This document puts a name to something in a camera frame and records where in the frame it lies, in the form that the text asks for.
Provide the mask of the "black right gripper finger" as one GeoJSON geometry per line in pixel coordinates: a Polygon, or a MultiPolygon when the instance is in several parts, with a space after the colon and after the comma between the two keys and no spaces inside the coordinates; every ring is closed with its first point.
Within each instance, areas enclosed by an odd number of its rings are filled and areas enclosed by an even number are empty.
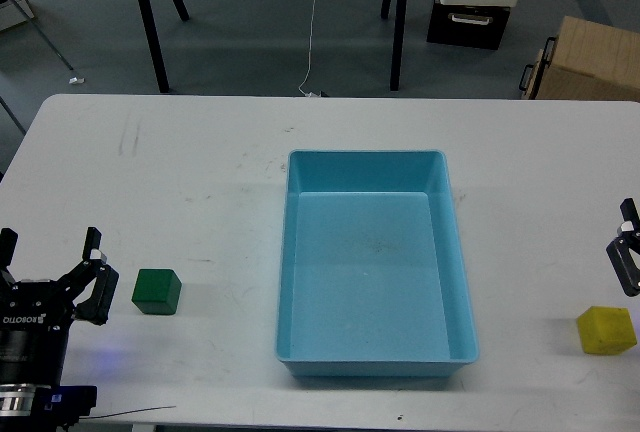
{"type": "Polygon", "coordinates": [[[624,293],[638,296],[639,266],[633,253],[639,254],[639,213],[632,198],[623,200],[620,211],[623,221],[606,252],[624,293]]]}

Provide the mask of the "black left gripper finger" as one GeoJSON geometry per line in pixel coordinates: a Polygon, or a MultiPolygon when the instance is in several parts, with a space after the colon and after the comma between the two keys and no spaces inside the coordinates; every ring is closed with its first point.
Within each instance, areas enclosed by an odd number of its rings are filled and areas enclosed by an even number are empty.
{"type": "Polygon", "coordinates": [[[9,271],[18,241],[18,234],[10,228],[2,228],[0,236],[1,279],[6,283],[14,283],[15,279],[9,271]]]}
{"type": "Polygon", "coordinates": [[[54,297],[62,304],[64,323],[85,321],[101,326],[108,321],[119,274],[101,252],[101,238],[96,227],[88,227],[82,260],[56,281],[54,297]]]}

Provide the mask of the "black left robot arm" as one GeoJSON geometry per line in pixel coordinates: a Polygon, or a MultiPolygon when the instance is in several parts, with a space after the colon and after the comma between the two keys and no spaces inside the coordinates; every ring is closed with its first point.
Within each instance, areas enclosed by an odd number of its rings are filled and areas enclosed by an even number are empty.
{"type": "Polygon", "coordinates": [[[17,281],[11,264],[18,234],[1,230],[1,429],[67,431],[96,406],[93,385],[60,384],[70,327],[108,320],[119,274],[87,229],[82,260],[57,280],[17,281]]]}

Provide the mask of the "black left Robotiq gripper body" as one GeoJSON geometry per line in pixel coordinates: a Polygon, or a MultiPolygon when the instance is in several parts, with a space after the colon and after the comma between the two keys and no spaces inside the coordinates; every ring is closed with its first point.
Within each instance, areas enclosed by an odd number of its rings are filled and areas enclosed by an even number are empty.
{"type": "Polygon", "coordinates": [[[56,281],[1,288],[3,384],[60,384],[73,311],[69,287],[56,281]]]}

